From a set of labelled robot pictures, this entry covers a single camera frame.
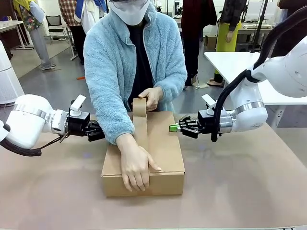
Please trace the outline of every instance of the gray pants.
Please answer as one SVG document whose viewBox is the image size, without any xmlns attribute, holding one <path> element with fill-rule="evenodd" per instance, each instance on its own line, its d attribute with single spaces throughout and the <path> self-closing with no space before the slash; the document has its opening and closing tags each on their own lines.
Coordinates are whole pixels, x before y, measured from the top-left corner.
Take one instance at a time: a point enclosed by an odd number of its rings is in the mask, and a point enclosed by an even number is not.
<svg viewBox="0 0 307 230">
<path fill-rule="evenodd" d="M 44 37 L 40 33 L 40 28 L 29 31 L 35 50 L 42 61 L 41 69 L 47 69 L 51 67 L 51 62 L 47 52 L 47 47 Z"/>
</svg>

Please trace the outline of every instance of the tape roll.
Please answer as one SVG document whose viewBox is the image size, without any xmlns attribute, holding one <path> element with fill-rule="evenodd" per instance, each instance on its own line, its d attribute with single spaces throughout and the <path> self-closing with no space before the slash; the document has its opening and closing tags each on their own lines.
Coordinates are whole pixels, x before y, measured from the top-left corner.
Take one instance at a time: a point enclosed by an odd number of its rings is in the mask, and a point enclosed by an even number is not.
<svg viewBox="0 0 307 230">
<path fill-rule="evenodd" d="M 146 98 L 133 99 L 132 113 L 135 127 L 134 139 L 139 146 L 148 151 Z"/>
</svg>

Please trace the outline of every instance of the yellow pants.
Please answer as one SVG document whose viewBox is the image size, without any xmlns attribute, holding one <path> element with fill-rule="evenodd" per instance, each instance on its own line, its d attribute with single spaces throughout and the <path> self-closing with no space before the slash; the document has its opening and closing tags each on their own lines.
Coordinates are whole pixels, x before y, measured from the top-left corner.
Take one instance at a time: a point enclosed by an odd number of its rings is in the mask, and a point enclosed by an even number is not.
<svg viewBox="0 0 307 230">
<path fill-rule="evenodd" d="M 217 44 L 216 51 L 217 52 L 234 52 L 236 50 L 236 37 L 238 35 L 238 30 L 241 27 L 241 22 L 236 25 L 236 29 L 234 31 L 234 35 L 232 37 L 231 42 L 226 42 L 226 37 L 229 31 L 228 23 L 220 23 L 219 31 L 217 35 Z"/>
</svg>

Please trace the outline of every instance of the hand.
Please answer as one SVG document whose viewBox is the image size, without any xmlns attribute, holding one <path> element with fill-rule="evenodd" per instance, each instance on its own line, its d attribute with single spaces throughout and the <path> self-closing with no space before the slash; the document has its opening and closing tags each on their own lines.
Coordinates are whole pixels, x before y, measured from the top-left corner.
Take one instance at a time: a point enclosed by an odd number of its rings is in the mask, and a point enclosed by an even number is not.
<svg viewBox="0 0 307 230">
<path fill-rule="evenodd" d="M 227 37 L 226 37 L 226 42 L 230 43 L 233 36 L 234 36 L 234 32 L 233 31 L 228 31 Z"/>
<path fill-rule="evenodd" d="M 148 164 L 153 169 L 160 171 L 161 168 L 154 162 L 151 155 L 139 146 L 131 134 L 120 135 L 116 143 L 121 152 L 121 172 L 125 187 L 132 191 L 129 184 L 139 191 L 145 191 L 149 186 Z"/>
<path fill-rule="evenodd" d="M 139 95 L 140 98 L 147 98 L 146 111 L 156 110 L 159 100 L 163 98 L 163 90 L 161 87 L 148 88 Z"/>
</svg>

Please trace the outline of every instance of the black chair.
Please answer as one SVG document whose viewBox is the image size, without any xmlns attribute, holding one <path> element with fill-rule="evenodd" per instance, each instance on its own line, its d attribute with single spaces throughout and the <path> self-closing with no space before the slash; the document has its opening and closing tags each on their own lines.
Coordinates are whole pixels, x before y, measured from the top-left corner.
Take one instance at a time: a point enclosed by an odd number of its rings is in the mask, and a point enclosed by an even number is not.
<svg viewBox="0 0 307 230">
<path fill-rule="evenodd" d="M 50 33 L 50 42 L 52 44 L 52 35 L 51 33 L 63 33 L 65 41 L 66 41 L 66 35 L 64 33 L 64 28 L 56 28 L 56 29 L 51 29 L 51 26 L 61 26 L 61 16 L 46 16 L 46 20 L 48 23 L 48 31 Z"/>
</svg>

